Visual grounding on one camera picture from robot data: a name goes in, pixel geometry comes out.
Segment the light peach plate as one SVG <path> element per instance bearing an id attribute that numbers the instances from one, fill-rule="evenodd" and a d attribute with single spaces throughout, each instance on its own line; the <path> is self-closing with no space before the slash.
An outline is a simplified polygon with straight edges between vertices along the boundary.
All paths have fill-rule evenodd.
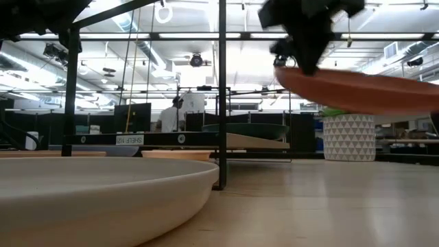
<path id="1" fill-rule="evenodd" d="M 211 152 L 208 150 L 144 150 L 141 154 L 143 158 L 209 161 Z"/>

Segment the large white plate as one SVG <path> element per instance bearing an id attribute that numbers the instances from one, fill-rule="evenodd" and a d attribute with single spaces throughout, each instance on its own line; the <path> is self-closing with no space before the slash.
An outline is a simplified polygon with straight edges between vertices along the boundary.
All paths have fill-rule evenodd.
<path id="1" fill-rule="evenodd" d="M 0 247 L 133 247 L 206 204 L 216 164 L 160 158 L 0 161 Z"/>

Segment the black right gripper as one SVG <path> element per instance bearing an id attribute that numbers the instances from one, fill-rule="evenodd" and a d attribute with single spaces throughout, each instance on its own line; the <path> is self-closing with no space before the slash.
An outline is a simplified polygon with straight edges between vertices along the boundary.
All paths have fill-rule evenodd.
<path id="1" fill-rule="evenodd" d="M 365 7 L 365 0 L 267 0 L 258 11 L 263 29 L 281 26 L 289 35 L 311 30 L 310 34 L 293 37 L 296 60 L 302 73 L 313 75 L 330 41 L 332 16 L 342 11 L 355 16 Z"/>

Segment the black computer monitor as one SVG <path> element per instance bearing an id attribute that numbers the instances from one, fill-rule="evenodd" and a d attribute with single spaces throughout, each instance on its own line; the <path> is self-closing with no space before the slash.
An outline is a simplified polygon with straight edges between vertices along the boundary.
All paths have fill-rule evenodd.
<path id="1" fill-rule="evenodd" d="M 150 103 L 115 106 L 115 132 L 149 132 L 151 125 Z"/>

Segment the orange plate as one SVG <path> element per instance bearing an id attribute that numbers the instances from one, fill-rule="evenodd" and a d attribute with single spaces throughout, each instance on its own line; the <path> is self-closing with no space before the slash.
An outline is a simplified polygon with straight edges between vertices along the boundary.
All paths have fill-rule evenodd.
<path id="1" fill-rule="evenodd" d="M 321 69 L 275 69 L 278 82 L 309 101 L 353 113 L 411 115 L 439 111 L 439 85 L 407 78 Z"/>

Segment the black overhead frame beam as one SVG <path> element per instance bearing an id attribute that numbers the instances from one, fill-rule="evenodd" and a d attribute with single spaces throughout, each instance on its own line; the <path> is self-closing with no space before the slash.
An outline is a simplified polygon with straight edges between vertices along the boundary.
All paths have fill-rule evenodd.
<path id="1" fill-rule="evenodd" d="M 226 40 L 277 40 L 287 37 L 283 32 L 227 32 Z M 128 41 L 128 40 L 218 40 L 220 34 L 217 32 L 180 32 L 180 33 L 159 33 L 139 32 L 135 34 L 124 32 L 113 33 L 92 33 L 80 34 L 83 41 Z M 439 32 L 425 33 L 380 33 L 380 32 L 336 32 L 333 41 L 435 41 L 439 42 Z"/>

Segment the tan plate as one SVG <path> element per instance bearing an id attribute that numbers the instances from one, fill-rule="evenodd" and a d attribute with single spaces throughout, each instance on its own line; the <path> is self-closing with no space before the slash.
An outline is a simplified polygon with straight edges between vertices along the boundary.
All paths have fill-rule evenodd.
<path id="1" fill-rule="evenodd" d="M 72 151 L 72 156 L 106 156 L 106 152 L 100 151 Z M 31 157 L 60 157 L 61 151 L 0 151 L 0 158 L 31 158 Z"/>

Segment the green plant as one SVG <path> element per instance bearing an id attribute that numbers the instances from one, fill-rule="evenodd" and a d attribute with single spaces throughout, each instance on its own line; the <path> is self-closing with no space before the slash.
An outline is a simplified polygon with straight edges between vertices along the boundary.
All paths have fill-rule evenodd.
<path id="1" fill-rule="evenodd" d="M 336 109 L 336 108 L 330 108 L 330 107 L 325 107 L 320 111 L 320 114 L 323 117 L 334 117 L 337 115 L 345 115 L 348 114 L 348 111 L 346 110 L 341 110 L 341 109 Z"/>

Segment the white ceiling air vent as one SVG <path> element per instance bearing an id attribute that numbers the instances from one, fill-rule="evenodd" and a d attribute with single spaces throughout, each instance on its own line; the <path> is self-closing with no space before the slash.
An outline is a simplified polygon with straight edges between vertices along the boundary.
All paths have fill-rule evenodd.
<path id="1" fill-rule="evenodd" d="M 399 42 L 395 41 L 383 48 L 385 59 L 391 59 L 399 54 Z"/>

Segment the dark green plate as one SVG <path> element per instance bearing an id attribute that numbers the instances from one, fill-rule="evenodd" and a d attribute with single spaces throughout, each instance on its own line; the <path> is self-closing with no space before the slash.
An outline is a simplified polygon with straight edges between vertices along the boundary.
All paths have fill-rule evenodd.
<path id="1" fill-rule="evenodd" d="M 271 123 L 227 123 L 226 132 L 278 141 L 289 132 L 289 127 Z"/>

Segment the white cup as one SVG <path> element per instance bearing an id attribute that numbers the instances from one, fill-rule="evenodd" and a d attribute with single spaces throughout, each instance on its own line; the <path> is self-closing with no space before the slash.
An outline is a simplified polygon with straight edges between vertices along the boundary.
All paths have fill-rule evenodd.
<path id="1" fill-rule="evenodd" d="M 39 139 L 39 133 L 38 132 L 34 132 L 34 131 L 30 131 L 27 132 L 28 134 L 32 135 L 33 137 L 35 137 L 36 139 Z M 37 147 L 37 144 L 35 142 L 35 140 L 33 140 L 33 138 L 26 136 L 25 139 L 25 148 L 27 150 L 35 150 Z"/>

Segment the person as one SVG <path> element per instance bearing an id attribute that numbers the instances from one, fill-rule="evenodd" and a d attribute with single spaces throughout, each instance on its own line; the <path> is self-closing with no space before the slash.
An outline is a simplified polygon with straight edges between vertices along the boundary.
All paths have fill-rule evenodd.
<path id="1" fill-rule="evenodd" d="M 157 132 L 178 132 L 182 131 L 185 125 L 185 116 L 182 111 L 184 100 L 176 96 L 172 100 L 172 106 L 163 110 L 156 122 Z"/>

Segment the black metal shelf rack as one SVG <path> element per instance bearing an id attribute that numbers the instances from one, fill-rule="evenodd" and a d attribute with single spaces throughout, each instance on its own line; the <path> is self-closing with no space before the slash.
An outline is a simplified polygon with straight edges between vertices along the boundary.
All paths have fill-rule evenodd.
<path id="1" fill-rule="evenodd" d="M 96 24 L 98 22 L 111 19 L 120 14 L 141 10 L 145 5 L 154 5 L 157 1 L 162 0 L 131 0 L 126 3 L 120 3 L 115 7 L 98 12 L 93 16 L 86 17 L 79 21 L 73 22 L 68 30 L 69 33 L 69 65 L 67 70 L 67 91 L 64 105 L 64 139 L 62 142 L 63 156 L 71 156 L 72 145 L 67 141 L 67 137 L 72 137 L 75 134 L 75 95 L 77 84 L 77 68 L 78 68 L 78 54 L 80 43 L 80 30 L 83 27 Z M 226 0 L 209 0 L 213 4 L 213 13 L 216 14 L 214 18 L 219 27 L 218 41 L 218 62 L 219 62 L 219 93 L 215 107 L 219 114 L 219 133 L 217 135 L 217 144 L 215 148 L 219 152 L 219 178 L 213 186 L 213 190 L 221 191 L 226 187 L 227 183 L 227 151 L 226 151 Z"/>

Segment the white shelf label sticker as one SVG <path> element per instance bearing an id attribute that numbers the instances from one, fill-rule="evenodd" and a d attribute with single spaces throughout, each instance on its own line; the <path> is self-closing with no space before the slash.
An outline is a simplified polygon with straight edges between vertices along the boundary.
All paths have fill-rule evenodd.
<path id="1" fill-rule="evenodd" d="M 143 134 L 117 135 L 115 145 L 144 145 L 144 135 Z"/>

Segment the white triangle pattern planter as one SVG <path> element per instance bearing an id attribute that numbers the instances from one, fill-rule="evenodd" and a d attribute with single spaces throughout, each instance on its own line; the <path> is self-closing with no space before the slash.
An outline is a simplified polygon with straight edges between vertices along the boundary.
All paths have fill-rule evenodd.
<path id="1" fill-rule="evenodd" d="M 376 156 L 375 118 L 345 114 L 323 119 L 323 152 L 329 161 L 371 162 Z"/>

